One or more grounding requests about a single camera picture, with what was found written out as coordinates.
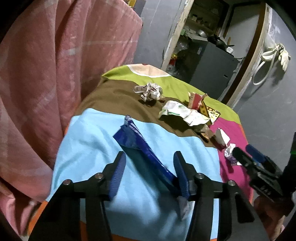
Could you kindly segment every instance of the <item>gray wall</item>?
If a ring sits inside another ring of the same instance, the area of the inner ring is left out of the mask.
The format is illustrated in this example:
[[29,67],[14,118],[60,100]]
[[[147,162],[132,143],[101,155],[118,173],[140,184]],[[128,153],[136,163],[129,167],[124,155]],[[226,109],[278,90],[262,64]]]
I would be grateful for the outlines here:
[[147,0],[141,18],[143,28],[139,37],[134,63],[151,64],[160,68],[163,53],[176,28],[185,0]]
[[[286,73],[279,62],[273,66],[269,78],[259,86],[250,84],[235,106],[248,142],[284,168],[289,159],[293,134],[296,131],[296,41],[275,11],[272,28],[278,28],[276,43],[283,43],[291,60]],[[257,73],[258,82],[269,64]]]

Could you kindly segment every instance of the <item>blue plastic wrapper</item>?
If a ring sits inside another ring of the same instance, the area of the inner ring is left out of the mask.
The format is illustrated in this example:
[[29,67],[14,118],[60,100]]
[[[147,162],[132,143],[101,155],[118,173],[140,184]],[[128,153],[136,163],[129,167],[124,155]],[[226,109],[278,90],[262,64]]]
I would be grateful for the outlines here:
[[180,195],[177,177],[160,162],[129,115],[125,116],[124,124],[115,133],[113,138],[121,146],[141,150],[145,159],[151,164],[152,171],[158,175],[172,194]]

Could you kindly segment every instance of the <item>magenta fabric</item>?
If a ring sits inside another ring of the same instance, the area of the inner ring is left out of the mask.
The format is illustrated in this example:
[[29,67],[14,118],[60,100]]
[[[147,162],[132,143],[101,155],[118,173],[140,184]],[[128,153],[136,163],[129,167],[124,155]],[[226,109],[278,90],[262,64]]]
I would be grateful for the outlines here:
[[0,44],[0,209],[19,234],[48,195],[63,132],[104,72],[131,64],[141,18],[123,0],[35,0]]
[[[245,150],[248,144],[247,139],[242,132],[241,125],[234,122],[225,120],[219,117],[210,129],[215,132],[218,128],[225,131],[225,133],[230,137],[229,143],[236,144],[237,147]],[[220,160],[220,175],[224,182],[228,180],[234,180],[238,186],[243,190],[246,197],[250,200],[253,196],[253,190],[249,186],[250,178],[247,175],[245,168],[242,166],[231,166],[230,162],[224,156],[224,150],[218,150],[219,160]]]

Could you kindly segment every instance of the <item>person's hand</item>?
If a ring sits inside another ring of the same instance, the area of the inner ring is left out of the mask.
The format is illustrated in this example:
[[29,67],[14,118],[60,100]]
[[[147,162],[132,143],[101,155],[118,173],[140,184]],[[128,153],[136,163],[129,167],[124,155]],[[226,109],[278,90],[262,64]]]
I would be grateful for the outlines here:
[[254,201],[254,208],[261,219],[270,240],[276,239],[281,233],[284,216],[293,208],[291,199],[272,202],[265,196],[259,196]]

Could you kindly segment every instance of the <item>yellow object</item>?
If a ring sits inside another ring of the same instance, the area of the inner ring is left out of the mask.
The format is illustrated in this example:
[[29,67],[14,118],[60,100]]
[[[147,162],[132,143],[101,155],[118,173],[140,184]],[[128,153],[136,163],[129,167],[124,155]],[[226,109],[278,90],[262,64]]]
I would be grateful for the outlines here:
[[129,0],[128,5],[134,7],[137,0]]

